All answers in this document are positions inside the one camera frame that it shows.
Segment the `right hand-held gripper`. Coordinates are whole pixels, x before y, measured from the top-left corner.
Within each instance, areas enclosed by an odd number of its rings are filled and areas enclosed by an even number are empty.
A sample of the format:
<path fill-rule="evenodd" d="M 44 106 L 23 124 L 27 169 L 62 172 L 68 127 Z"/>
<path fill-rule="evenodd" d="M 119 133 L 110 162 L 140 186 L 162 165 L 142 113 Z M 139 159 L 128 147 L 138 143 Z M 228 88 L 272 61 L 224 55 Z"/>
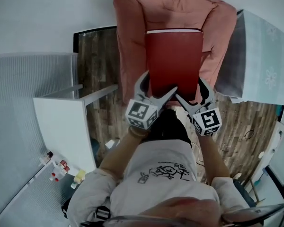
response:
<path fill-rule="evenodd" d="M 222 126 L 220 111 L 215 104 L 213 88 L 201 77 L 198 78 L 198 85 L 202 97 L 200 104 L 191 104 L 179 94 L 175 94 L 175 97 L 184 110 L 188 112 L 188 117 L 196 132 L 200 136 L 212 135 Z"/>

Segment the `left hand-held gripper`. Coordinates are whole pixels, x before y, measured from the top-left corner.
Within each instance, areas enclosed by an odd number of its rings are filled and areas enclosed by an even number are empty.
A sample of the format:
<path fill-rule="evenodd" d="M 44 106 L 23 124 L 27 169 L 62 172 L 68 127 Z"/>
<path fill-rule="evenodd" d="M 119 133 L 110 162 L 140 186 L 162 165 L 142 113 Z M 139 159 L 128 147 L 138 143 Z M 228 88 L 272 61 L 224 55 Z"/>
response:
<path fill-rule="evenodd" d="M 144 130 L 150 128 L 159 116 L 160 110 L 170 101 L 177 91 L 177 87 L 172 88 L 162 97 L 148 98 L 150 85 L 149 71 L 144 72 L 134 85 L 134 99 L 129 101 L 125 112 L 125 117 L 131 126 Z"/>

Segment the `red hardcover book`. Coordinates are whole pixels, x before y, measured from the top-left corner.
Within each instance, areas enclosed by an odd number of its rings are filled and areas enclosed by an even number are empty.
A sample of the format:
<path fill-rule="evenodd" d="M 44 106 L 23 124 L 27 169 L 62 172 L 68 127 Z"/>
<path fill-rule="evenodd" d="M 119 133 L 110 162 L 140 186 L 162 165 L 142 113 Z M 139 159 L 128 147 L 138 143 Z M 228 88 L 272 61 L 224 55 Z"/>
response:
<path fill-rule="evenodd" d="M 203 49 L 203 32 L 196 28 L 148 30 L 146 63 L 151 92 L 161 97 L 177 87 L 187 101 L 195 99 Z"/>

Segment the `pink cushioned armchair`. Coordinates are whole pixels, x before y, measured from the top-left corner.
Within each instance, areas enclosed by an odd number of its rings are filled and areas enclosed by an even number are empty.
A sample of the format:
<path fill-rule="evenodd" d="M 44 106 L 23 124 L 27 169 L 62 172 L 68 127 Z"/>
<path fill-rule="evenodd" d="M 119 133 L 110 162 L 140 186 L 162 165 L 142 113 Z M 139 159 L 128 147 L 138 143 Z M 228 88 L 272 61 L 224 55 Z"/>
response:
<path fill-rule="evenodd" d="M 200 76 L 214 86 L 237 21 L 236 9 L 222 0 L 113 0 L 120 53 L 123 103 L 146 71 L 144 33 L 166 28 L 197 28 L 204 34 Z"/>

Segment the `person's right forearm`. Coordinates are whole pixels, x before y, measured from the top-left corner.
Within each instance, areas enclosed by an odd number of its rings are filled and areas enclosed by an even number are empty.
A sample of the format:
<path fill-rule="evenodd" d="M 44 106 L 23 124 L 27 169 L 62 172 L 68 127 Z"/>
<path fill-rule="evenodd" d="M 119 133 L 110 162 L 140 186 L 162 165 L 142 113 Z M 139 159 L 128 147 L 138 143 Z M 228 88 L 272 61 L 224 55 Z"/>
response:
<path fill-rule="evenodd" d="M 230 177 L 229 169 L 224 163 L 213 138 L 210 135 L 201 136 L 198 134 L 197 136 L 208 184 L 211 185 L 216 177 Z"/>

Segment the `person's left forearm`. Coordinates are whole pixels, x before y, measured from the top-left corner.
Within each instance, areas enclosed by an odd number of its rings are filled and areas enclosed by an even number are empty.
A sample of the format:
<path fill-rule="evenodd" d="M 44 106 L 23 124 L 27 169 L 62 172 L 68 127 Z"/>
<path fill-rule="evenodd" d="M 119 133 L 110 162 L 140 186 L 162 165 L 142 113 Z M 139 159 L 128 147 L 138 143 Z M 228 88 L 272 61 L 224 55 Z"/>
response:
<path fill-rule="evenodd" d="M 119 144 L 107 153 L 99 168 L 111 174 L 115 179 L 120 179 L 146 134 L 146 131 L 139 131 L 130 127 Z"/>

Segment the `table with floral cloth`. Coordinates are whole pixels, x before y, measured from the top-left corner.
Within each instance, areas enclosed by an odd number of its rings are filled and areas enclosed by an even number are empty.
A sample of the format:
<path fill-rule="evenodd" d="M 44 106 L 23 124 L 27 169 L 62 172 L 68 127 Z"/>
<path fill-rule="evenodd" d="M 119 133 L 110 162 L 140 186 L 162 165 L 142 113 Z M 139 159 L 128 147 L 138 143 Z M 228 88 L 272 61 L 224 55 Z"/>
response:
<path fill-rule="evenodd" d="M 239 10 L 215 88 L 233 103 L 284 105 L 284 33 Z"/>

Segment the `person's black trousers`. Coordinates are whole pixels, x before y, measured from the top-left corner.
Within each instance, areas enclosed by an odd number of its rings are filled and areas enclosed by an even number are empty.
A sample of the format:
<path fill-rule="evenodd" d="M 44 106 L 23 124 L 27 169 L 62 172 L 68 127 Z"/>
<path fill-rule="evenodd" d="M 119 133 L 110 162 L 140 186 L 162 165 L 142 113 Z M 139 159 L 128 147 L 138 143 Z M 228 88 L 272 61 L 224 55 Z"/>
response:
<path fill-rule="evenodd" d="M 141 143 L 156 140 L 181 140 L 192 146 L 183 123 L 173 109 L 165 109 L 160 113 Z"/>

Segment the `white paper card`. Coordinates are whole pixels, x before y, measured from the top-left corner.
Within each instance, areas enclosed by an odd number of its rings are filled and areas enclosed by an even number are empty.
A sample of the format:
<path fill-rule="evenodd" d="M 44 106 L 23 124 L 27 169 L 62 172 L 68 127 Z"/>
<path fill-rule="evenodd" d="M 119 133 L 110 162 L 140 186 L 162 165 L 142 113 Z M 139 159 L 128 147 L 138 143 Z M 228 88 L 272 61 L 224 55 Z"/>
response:
<path fill-rule="evenodd" d="M 105 144 L 105 146 L 108 150 L 110 150 L 116 147 L 119 144 L 119 142 L 120 142 L 120 139 L 110 140 Z"/>

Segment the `teal plastic item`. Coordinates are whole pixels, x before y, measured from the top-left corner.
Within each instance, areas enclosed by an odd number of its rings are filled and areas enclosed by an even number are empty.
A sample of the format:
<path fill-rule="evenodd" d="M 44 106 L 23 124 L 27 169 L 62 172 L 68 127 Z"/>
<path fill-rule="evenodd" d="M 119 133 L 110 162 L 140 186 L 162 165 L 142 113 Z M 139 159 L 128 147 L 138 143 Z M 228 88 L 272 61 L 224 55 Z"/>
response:
<path fill-rule="evenodd" d="M 277 115 L 277 121 L 278 122 L 281 121 L 283 112 L 284 112 L 284 105 L 277 105 L 276 106 L 276 115 Z"/>

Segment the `person's white printed t-shirt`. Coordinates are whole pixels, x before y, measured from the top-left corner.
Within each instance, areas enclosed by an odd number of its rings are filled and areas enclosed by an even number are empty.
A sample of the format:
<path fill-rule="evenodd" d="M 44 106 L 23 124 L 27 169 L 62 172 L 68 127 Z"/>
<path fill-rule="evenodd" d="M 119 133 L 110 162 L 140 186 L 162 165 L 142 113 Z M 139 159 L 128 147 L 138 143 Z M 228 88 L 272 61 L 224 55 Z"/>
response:
<path fill-rule="evenodd" d="M 210 185 L 197 181 L 187 142 L 157 140 L 138 146 L 120 183 L 101 169 L 86 174 L 71 198 L 67 218 L 71 227 L 79 227 L 93 220 L 101 206 L 112 216 L 135 215 L 174 197 L 214 200 L 224 210 L 248 207 L 231 178 L 217 177 Z"/>

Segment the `white cabinet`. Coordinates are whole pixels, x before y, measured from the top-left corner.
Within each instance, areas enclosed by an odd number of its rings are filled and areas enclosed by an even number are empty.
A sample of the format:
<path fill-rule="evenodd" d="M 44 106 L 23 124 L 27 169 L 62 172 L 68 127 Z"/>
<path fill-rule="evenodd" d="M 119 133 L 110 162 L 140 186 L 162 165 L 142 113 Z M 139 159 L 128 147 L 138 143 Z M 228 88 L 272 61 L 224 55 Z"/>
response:
<path fill-rule="evenodd" d="M 33 103 L 40 132 L 46 148 L 53 152 L 55 160 L 65 160 L 69 173 L 91 172 L 96 162 L 90 141 L 86 107 L 118 89 L 111 85 L 82 98 L 65 98 L 75 94 L 82 85 L 67 87 L 44 96 L 34 97 Z"/>

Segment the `clear bottle with red label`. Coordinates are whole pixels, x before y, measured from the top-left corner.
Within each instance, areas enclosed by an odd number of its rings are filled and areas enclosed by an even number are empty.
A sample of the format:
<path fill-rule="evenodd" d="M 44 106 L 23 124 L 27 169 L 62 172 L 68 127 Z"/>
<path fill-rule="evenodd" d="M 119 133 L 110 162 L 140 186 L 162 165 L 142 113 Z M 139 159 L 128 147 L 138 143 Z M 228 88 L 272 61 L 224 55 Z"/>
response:
<path fill-rule="evenodd" d="M 58 163 L 53 170 L 54 175 L 58 174 L 66 174 L 65 167 L 67 166 L 67 162 L 65 160 L 62 160 L 60 163 Z"/>
<path fill-rule="evenodd" d="M 60 168 L 59 166 L 56 166 L 53 170 L 53 172 L 51 173 L 51 176 L 49 177 L 49 179 L 51 181 L 60 181 L 62 178 L 65 177 L 65 175 L 68 173 L 69 171 L 69 167 L 66 166 L 65 168 Z"/>

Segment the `small dark-capped bottle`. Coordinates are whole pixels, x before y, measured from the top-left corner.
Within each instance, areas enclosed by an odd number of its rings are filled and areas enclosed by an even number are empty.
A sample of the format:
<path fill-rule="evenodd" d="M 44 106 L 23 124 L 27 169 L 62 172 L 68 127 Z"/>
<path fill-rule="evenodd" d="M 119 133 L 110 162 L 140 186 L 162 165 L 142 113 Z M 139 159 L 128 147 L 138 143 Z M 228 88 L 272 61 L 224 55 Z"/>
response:
<path fill-rule="evenodd" d="M 51 160 L 52 157 L 53 157 L 53 153 L 49 151 L 45 156 L 42 156 L 39 158 L 40 165 L 45 166 Z"/>

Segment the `ribbed glass partition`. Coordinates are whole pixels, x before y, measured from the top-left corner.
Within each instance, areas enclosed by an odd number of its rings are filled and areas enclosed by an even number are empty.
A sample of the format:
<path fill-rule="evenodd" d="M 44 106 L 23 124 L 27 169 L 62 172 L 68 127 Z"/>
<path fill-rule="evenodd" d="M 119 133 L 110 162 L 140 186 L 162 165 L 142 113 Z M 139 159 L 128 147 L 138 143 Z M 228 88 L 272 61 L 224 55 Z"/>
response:
<path fill-rule="evenodd" d="M 61 210 L 71 177 L 49 179 L 33 98 L 76 82 L 73 53 L 0 55 L 0 227 L 68 227 Z"/>

